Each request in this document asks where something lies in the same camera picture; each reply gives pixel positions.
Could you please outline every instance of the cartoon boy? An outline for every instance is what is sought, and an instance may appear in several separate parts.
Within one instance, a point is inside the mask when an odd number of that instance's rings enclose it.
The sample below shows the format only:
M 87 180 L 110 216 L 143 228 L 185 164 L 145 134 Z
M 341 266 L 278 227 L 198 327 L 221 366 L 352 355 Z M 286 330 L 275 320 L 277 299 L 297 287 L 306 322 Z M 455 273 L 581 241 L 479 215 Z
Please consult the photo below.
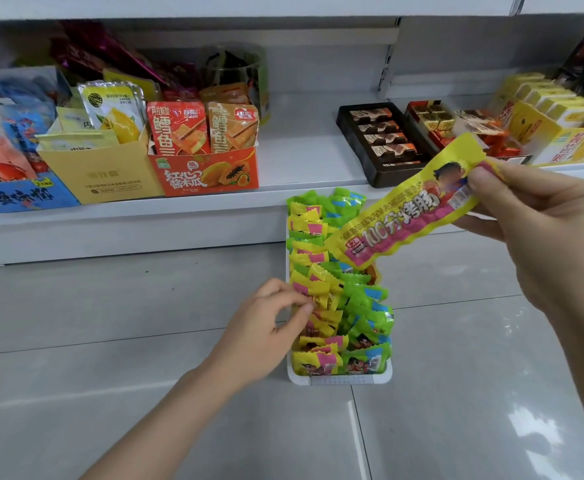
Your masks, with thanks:
M 356 341 L 358 342 L 357 349 L 367 349 L 368 347 L 373 346 L 372 340 L 368 339 L 364 333 L 361 333 L 357 338 Z
M 325 375 L 325 369 L 323 369 L 322 365 L 320 367 L 316 367 L 315 365 L 312 365 L 311 363 L 304 363 L 303 367 L 307 371 L 308 376 L 324 376 Z
M 368 364 L 356 357 L 351 357 L 347 361 L 347 371 L 350 374 L 367 374 Z
M 467 184 L 467 177 L 464 178 L 464 174 L 465 170 L 457 162 L 446 163 L 441 168 L 434 170 L 441 205 L 446 204 L 458 189 Z

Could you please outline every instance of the yellow cardboard box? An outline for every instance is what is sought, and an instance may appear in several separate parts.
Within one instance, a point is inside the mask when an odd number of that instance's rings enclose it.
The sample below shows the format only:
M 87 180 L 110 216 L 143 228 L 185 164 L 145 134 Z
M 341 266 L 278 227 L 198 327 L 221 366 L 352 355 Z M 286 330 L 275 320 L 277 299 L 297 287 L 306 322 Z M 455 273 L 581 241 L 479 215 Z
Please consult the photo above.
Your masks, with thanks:
M 498 101 L 490 107 L 498 106 Z M 530 104 L 511 98 L 504 104 L 499 119 L 523 147 L 532 154 L 528 164 L 548 165 L 584 161 L 584 128 L 561 126 Z
M 143 131 L 132 143 L 39 154 L 82 204 L 164 196 L 147 143 Z

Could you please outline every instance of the gray floor tile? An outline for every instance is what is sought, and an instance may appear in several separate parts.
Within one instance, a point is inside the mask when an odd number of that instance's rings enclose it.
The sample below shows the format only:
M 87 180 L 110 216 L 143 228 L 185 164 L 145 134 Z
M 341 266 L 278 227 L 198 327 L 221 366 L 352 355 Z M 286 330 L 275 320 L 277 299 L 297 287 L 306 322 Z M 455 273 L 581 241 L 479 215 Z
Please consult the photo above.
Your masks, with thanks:
M 0 268 L 0 351 L 224 327 L 284 245 L 174 251 Z
M 377 263 L 395 308 L 521 293 L 505 245 L 469 232 L 427 235 Z
M 374 480 L 584 479 L 584 411 L 524 297 L 395 313 L 392 381 L 354 386 Z
M 77 478 L 221 333 L 0 354 L 0 480 Z M 351 410 L 350 387 L 295 386 L 282 364 L 220 412 L 177 478 L 358 480 Z

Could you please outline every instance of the person's right hand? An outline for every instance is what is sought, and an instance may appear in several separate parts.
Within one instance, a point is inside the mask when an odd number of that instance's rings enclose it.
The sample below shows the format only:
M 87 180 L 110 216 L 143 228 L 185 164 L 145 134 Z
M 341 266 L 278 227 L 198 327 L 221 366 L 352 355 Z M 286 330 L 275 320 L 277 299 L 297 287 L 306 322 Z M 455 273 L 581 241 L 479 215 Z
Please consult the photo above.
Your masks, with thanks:
M 584 338 L 584 180 L 523 165 L 495 163 L 469 174 L 480 199 L 455 223 L 504 241 L 523 293 L 549 318 L 559 339 Z

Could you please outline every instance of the brown display box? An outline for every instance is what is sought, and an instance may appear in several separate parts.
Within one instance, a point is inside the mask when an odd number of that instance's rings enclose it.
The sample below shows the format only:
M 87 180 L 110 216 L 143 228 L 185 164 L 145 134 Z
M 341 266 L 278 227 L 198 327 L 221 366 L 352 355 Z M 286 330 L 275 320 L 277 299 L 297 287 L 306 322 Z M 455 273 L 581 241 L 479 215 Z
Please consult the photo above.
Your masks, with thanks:
M 392 117 L 381 116 L 375 122 L 394 120 L 400 126 L 398 132 L 402 132 L 409 142 L 415 146 L 415 153 L 406 153 L 405 157 L 380 157 L 378 155 L 379 147 L 376 146 L 375 150 L 372 144 L 365 139 L 358 126 L 368 124 L 370 121 L 354 121 L 350 111 L 381 108 L 388 108 L 392 113 Z M 413 123 L 408 121 L 405 115 L 391 102 L 341 106 L 338 108 L 336 124 L 360 160 L 367 181 L 375 188 L 394 187 L 404 182 L 422 170 L 437 153 L 425 140 L 425 137 L 414 127 Z M 418 162 L 405 161 L 407 159 L 415 159 Z

